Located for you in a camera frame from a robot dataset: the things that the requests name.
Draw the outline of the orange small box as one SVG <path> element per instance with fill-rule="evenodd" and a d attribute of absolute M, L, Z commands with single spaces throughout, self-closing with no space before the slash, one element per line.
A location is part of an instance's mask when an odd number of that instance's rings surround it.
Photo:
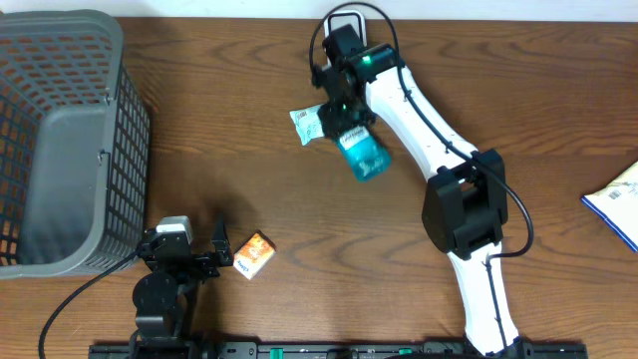
<path fill-rule="evenodd" d="M 274 243 L 256 231 L 233 255 L 233 267 L 251 280 L 276 254 Z"/>

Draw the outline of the light green tissue pack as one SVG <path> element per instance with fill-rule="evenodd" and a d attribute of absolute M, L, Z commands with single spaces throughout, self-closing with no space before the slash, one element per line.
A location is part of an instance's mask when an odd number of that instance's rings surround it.
<path fill-rule="evenodd" d="M 316 105 L 289 113 L 302 146 L 307 146 L 311 141 L 324 137 L 322 123 L 319 118 L 320 108 L 321 105 Z"/>

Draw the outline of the teal mouthwash bottle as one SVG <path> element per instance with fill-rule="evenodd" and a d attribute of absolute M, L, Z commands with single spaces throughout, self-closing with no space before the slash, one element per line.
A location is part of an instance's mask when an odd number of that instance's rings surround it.
<path fill-rule="evenodd" d="M 336 144 L 359 181 L 371 180 L 391 164 L 388 151 L 366 127 L 359 126 L 345 132 L 336 140 Z"/>

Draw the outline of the cream snack bag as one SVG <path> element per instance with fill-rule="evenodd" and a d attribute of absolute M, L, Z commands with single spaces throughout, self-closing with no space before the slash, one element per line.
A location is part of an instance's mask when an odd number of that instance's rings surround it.
<path fill-rule="evenodd" d="M 637 251 L 637 164 L 633 164 L 605 188 L 581 198 L 581 202 L 633 251 Z"/>

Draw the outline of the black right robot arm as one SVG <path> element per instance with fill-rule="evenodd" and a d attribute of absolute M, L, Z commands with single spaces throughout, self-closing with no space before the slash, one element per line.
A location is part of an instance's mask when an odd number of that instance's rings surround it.
<path fill-rule="evenodd" d="M 482 355 L 514 343 L 502 282 L 502 228 L 507 202 L 504 162 L 460 136 L 418 88 L 392 46 L 325 40 L 328 65 L 314 66 L 313 83 L 328 101 L 318 111 L 325 137 L 354 160 L 360 176 L 376 172 L 380 151 L 363 147 L 376 118 L 395 133 L 427 183 L 422 222 L 453 265 L 466 316 L 466 336 Z"/>

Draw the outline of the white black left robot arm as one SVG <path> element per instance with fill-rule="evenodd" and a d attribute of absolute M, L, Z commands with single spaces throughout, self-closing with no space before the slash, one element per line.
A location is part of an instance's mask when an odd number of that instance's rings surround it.
<path fill-rule="evenodd" d="M 131 358 L 216 358 L 214 344 L 190 334 L 197 291 L 219 269 L 233 264 L 225 223 L 220 216 L 212 251 L 191 251 L 192 228 L 185 215 L 168 216 L 145 231 L 139 258 L 151 271 L 136 284 L 133 303 L 137 330 L 129 340 Z"/>

